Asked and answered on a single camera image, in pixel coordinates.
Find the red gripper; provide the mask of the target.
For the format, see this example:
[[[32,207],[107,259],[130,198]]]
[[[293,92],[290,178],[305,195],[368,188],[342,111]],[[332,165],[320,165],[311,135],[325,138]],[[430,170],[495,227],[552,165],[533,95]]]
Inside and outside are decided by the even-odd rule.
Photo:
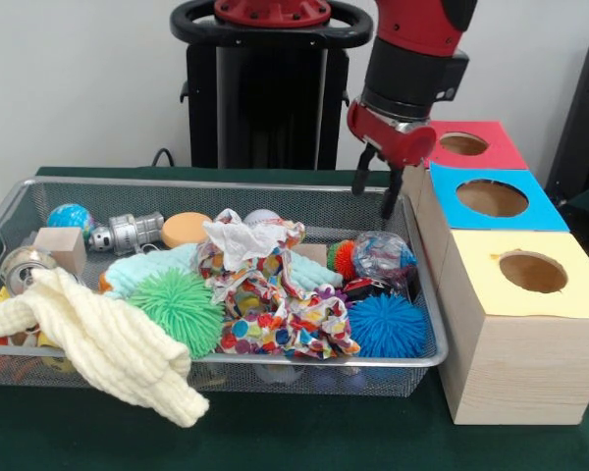
[[[381,205],[381,217],[388,221],[397,204],[403,183],[403,167],[416,167],[426,159],[435,147],[436,132],[427,124],[406,123],[373,112],[354,100],[348,108],[348,128],[366,145],[360,154],[351,192],[355,196],[363,193],[369,176],[369,165],[378,155],[389,166],[389,186],[385,190]]]

